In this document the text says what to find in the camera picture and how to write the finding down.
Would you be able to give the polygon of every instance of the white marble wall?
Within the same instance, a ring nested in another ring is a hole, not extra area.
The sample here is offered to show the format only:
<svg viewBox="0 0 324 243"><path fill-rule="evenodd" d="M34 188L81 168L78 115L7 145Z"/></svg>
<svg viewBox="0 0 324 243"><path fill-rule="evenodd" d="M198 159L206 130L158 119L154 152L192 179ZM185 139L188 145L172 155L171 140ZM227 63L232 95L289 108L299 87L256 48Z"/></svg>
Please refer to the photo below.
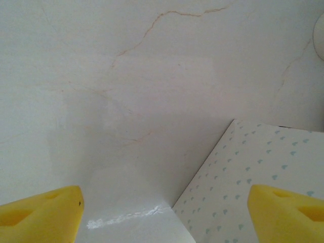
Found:
<svg viewBox="0 0 324 243"><path fill-rule="evenodd" d="M0 204L80 184L86 238L98 214L172 205L233 118L322 131L322 12L321 0L2 1Z"/></svg>

